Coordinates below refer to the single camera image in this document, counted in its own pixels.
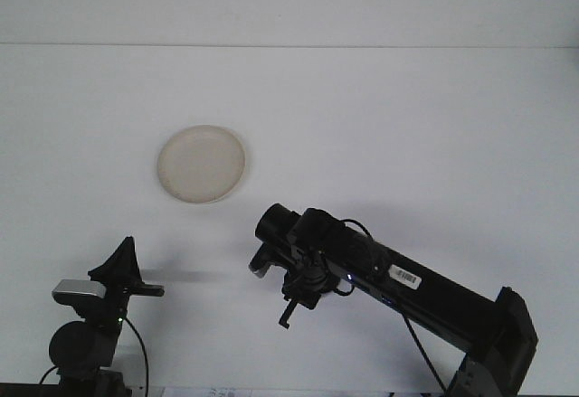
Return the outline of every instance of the white surface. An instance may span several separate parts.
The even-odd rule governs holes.
[[[171,137],[157,160],[163,187],[187,203],[210,203],[227,195],[245,167],[242,143],[226,128],[197,125]]]
[[[0,379],[34,382],[51,290],[134,235],[152,384],[436,391],[403,320],[361,292],[277,325],[282,273],[247,269],[276,202],[363,222],[377,240],[494,298],[528,303],[540,343],[523,393],[577,393],[579,51],[0,47]],[[172,199],[157,154],[224,124],[250,163],[235,194]],[[448,381],[461,354],[427,332]],[[115,366],[142,383],[125,329]]]
[[[579,46],[579,0],[0,0],[0,42]]]
[[[389,392],[239,390],[235,388],[166,388],[163,397],[389,397]],[[398,397],[421,397],[416,394],[396,394]]]

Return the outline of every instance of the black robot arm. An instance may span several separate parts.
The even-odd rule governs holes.
[[[493,302],[318,209],[300,216],[274,204],[255,234],[263,244],[250,269],[259,277],[271,264],[286,270],[282,293],[289,304],[281,325],[289,326],[297,304],[313,309],[343,279],[466,353],[446,396],[517,395],[537,336],[512,289]]]

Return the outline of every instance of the white plate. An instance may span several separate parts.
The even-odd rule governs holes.
[[[245,152],[225,128],[194,126],[171,137],[159,154],[163,187],[179,200],[210,203],[226,196],[242,178]]]

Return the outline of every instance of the barcode label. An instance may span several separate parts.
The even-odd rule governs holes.
[[[422,282],[422,278],[420,278],[419,276],[414,275],[408,270],[399,268],[394,264],[390,266],[388,274],[390,275],[390,278],[395,279],[401,284],[404,284],[406,287],[410,287],[414,290],[416,290],[420,286],[420,283]]]

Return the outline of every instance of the wire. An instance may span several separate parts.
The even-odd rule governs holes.
[[[438,375],[438,373],[436,372],[436,369],[434,368],[434,365],[432,364],[431,359],[428,357],[428,355],[426,354],[426,351],[424,350],[424,347],[422,347],[422,344],[420,342],[420,340],[418,339],[418,335],[416,335],[416,332],[414,332],[414,328],[412,326],[412,324],[410,323],[410,320],[408,319],[408,316],[406,315],[402,305],[400,302],[397,302],[397,306],[398,309],[400,310],[400,314],[402,315],[403,319],[404,319],[404,323],[406,324],[406,326],[408,327],[408,330],[410,331],[410,334],[413,336],[413,340],[416,343],[416,345],[418,346],[418,350],[420,350],[420,353],[422,354],[422,357],[424,358],[424,361],[426,361],[426,364],[428,365],[428,368],[431,369],[432,374],[434,375],[434,378],[436,379],[436,382],[438,382],[438,384],[440,385],[442,392],[446,393],[446,386],[444,386],[444,382],[442,381],[441,377]]]
[[[334,288],[332,291],[339,296],[346,297],[350,296],[354,292],[354,288],[356,288],[356,286],[354,286],[354,284],[351,284],[351,289],[349,291],[342,291],[339,288]]]
[[[42,385],[44,383],[44,379],[46,379],[46,376],[48,376],[51,372],[53,372],[54,370],[56,370],[58,367],[55,365],[54,367],[49,368],[45,374],[43,374],[43,377],[41,378],[40,382],[38,382],[39,385]]]
[[[374,240],[374,237],[372,237],[372,234],[370,234],[370,232],[365,228],[364,225],[362,225],[362,223],[358,222],[356,219],[343,219],[340,222],[350,222],[353,223],[354,225],[356,225],[360,230],[362,230],[364,232],[364,234],[368,237],[368,239],[370,239],[371,241]]]
[[[370,239],[371,241],[374,240],[374,238],[372,237],[372,234],[370,234],[370,232],[366,229],[366,227],[364,225],[362,225],[361,222],[358,222],[355,219],[342,219],[341,222],[353,223],[354,225],[359,227],[360,230],[362,230],[364,232],[364,234],[368,237],[368,239]],[[410,331],[410,335],[413,337],[414,342],[418,346],[418,350],[420,350],[420,353],[421,353],[422,357],[424,358],[424,361],[426,362],[426,364],[428,365],[428,368],[430,368],[432,374],[434,375],[434,379],[436,379],[436,382],[438,382],[442,391],[446,393],[446,386],[444,386],[444,382],[442,381],[441,377],[436,372],[436,369],[434,368],[434,365],[432,364],[431,359],[426,354],[426,351],[424,350],[422,343],[418,339],[418,335],[416,335],[416,333],[414,332],[414,328],[413,328],[412,324],[410,323],[410,320],[408,319],[406,312],[404,311],[403,304],[400,301],[400,299],[396,300],[396,306],[398,307],[398,311],[400,312],[400,314],[402,315],[402,318],[404,319],[404,323],[406,324],[406,326],[408,327],[408,330]]]
[[[125,317],[125,321],[127,322],[127,325],[130,326],[130,328],[133,330],[133,332],[134,332],[135,335],[137,336],[137,339],[138,339],[139,343],[141,344],[141,349],[143,350],[143,357],[145,358],[145,397],[148,397],[148,358],[147,358],[147,349],[145,348],[145,343],[143,343],[143,339],[141,338],[141,335],[138,333],[137,329],[134,327],[134,325],[131,323],[131,321],[128,320],[127,317]]]

